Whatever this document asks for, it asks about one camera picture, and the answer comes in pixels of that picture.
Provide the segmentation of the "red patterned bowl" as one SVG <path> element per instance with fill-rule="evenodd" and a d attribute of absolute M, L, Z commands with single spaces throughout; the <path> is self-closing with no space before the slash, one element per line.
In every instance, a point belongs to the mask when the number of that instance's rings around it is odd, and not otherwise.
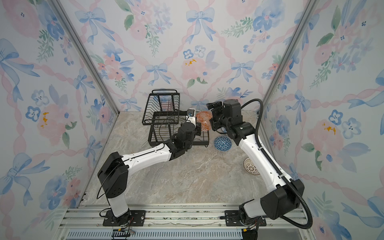
<path fill-rule="evenodd" d="M 201 123 L 202 131 L 210 131 L 212 129 L 210 119 L 213 117 L 212 112 L 202 111 L 196 114 L 198 123 Z"/>

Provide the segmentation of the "black wire dish rack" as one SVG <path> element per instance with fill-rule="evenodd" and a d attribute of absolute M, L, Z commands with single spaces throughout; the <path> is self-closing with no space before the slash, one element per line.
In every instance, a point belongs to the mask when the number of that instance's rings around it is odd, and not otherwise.
<path fill-rule="evenodd" d="M 150 126 L 149 145 L 155 147 L 168 140 L 185 122 L 197 122 L 197 111 L 194 118 L 188 118 L 186 113 L 187 110 L 180 110 L 180 93 L 177 90 L 153 90 L 148 96 L 142 119 L 144 126 Z M 201 136 L 195 137 L 193 145 L 208 147 L 209 140 L 209 132 L 202 131 Z"/>

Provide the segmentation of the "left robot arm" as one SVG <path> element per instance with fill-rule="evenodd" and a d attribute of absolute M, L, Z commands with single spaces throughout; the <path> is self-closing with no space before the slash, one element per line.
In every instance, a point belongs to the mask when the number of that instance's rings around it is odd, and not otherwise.
<path fill-rule="evenodd" d="M 179 158 L 192 148 L 195 137 L 200 134 L 200 123 L 185 122 L 176 134 L 156 147 L 129 155 L 111 153 L 97 176 L 113 216 L 119 218 L 129 212 L 124 191 L 130 174 Z"/>

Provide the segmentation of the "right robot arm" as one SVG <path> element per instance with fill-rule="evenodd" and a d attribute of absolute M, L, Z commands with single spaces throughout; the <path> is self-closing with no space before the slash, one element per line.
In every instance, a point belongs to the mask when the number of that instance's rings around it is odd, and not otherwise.
<path fill-rule="evenodd" d="M 309 209 L 302 196 L 304 184 L 301 180 L 293 180 L 264 147 L 259 137 L 261 119 L 257 120 L 255 126 L 245 122 L 242 116 L 243 107 L 234 99 L 208 103 L 207 108 L 213 115 L 210 119 L 212 130 L 226 130 L 228 137 L 255 165 L 267 187 L 268 193 L 264 197 L 239 206 L 242 223 L 252 224 L 259 217 L 268 217 L 271 220 L 281 218 L 303 228 L 303 224 L 289 219 L 286 214 L 299 207 L 304 207 L 306 211 Z"/>

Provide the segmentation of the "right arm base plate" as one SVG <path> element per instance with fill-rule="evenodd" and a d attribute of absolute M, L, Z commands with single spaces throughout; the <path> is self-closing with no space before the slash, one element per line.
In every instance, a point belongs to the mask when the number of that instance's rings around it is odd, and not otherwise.
<path fill-rule="evenodd" d="M 247 217 L 240 210 L 226 210 L 224 216 L 221 216 L 220 219 L 225 220 L 227 227 L 253 227 L 258 223 L 258 217 Z"/>

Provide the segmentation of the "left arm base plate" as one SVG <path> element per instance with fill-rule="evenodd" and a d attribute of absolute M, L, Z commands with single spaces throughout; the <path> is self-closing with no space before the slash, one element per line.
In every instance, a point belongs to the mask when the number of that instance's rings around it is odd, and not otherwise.
<path fill-rule="evenodd" d="M 145 210 L 129 210 L 120 217 L 115 217 L 112 210 L 108 210 L 104 216 L 104 227 L 142 227 L 146 218 Z"/>

